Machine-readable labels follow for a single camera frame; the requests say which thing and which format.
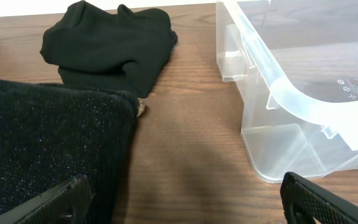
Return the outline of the black sparkly knit garment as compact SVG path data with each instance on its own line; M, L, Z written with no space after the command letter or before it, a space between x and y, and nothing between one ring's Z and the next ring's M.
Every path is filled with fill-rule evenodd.
M87 221L110 223L138 105L127 91L0 80L0 215L85 175Z

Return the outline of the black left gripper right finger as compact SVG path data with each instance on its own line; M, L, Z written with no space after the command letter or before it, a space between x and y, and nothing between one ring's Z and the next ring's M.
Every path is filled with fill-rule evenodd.
M280 195L288 223L358 224L358 206L294 172L284 175Z

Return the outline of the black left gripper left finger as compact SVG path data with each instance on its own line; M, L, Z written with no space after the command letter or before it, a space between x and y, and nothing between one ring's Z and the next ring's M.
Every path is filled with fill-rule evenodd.
M79 175L0 215L0 224L84 224L93 199L88 177Z

